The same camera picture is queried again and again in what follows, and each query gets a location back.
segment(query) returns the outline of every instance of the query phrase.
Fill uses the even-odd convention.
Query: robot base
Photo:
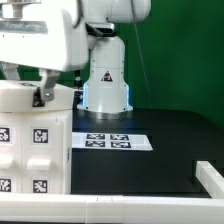
[[[83,101],[78,110],[97,119],[127,117],[129,86],[124,81],[125,46],[119,37],[103,38],[91,52],[90,76],[83,86]]]
[[[85,117],[90,117],[99,120],[118,120],[123,118],[130,118],[132,116],[132,110],[124,111],[120,113],[100,113],[100,112],[92,112],[88,110],[78,109],[78,114]]]

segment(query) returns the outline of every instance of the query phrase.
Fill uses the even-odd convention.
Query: black cable
[[[82,0],[77,0],[77,4],[78,4],[78,21],[76,25],[73,27],[74,29],[76,29],[79,26],[82,19],[84,18]]]
[[[100,30],[90,26],[88,23],[86,23],[86,30],[89,35],[94,37],[103,37],[103,33]]]
[[[152,99],[152,94],[151,94],[150,82],[148,79],[149,75],[147,74],[147,71],[146,71],[145,60],[144,60],[144,56],[142,53],[142,46],[140,43],[134,0],[130,0],[130,1],[131,1],[131,9],[132,9],[133,21],[134,21],[133,24],[134,24],[135,35],[136,35],[136,40],[137,40],[138,52],[139,52],[139,57],[140,57],[140,61],[141,61],[141,67],[142,67],[142,71],[143,71],[143,75],[144,75],[144,80],[146,83],[146,89],[147,89],[147,93],[148,93],[149,108],[152,109],[153,108],[153,99]]]

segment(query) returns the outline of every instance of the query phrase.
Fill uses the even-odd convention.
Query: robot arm
[[[40,68],[41,100],[54,99],[59,71],[88,60],[79,0],[0,0],[0,61],[3,74],[18,79],[16,64]]]
[[[151,8],[150,0],[83,0],[88,23],[133,23],[132,3],[136,22],[143,21]]]

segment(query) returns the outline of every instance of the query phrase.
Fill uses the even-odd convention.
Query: green backdrop
[[[134,27],[117,25],[126,44],[131,104],[194,111],[224,131],[224,0],[152,0],[150,16],[138,30],[150,97]],[[81,73],[84,80],[88,70]],[[19,71],[23,79],[39,79],[36,69]],[[72,86],[73,79],[72,72],[63,73],[59,83]]]

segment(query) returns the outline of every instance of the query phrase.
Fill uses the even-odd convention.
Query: metal bracket
[[[39,69],[39,75],[42,77],[40,82],[40,97],[43,102],[49,102],[54,99],[54,87],[60,75],[58,71]]]
[[[20,80],[17,68],[17,64],[0,62],[0,69],[7,80]]]
[[[41,0],[0,0],[2,19],[22,19],[23,6],[41,3]]]

